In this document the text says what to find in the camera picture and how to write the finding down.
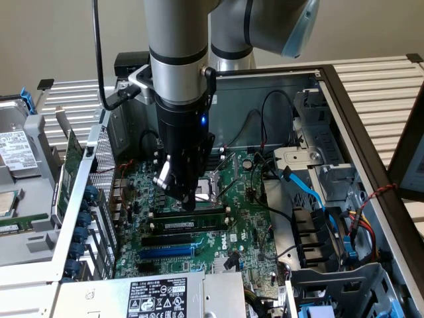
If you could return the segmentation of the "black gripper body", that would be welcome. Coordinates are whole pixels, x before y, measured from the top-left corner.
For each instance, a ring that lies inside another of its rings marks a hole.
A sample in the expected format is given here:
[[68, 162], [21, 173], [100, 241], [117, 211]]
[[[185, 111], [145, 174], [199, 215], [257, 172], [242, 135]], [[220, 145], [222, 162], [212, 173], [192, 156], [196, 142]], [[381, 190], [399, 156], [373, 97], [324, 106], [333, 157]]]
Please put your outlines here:
[[209, 132], [206, 96], [177, 105], [156, 95], [155, 102], [159, 135], [166, 154], [175, 159], [184, 157], [184, 163], [194, 176], [196, 131]]

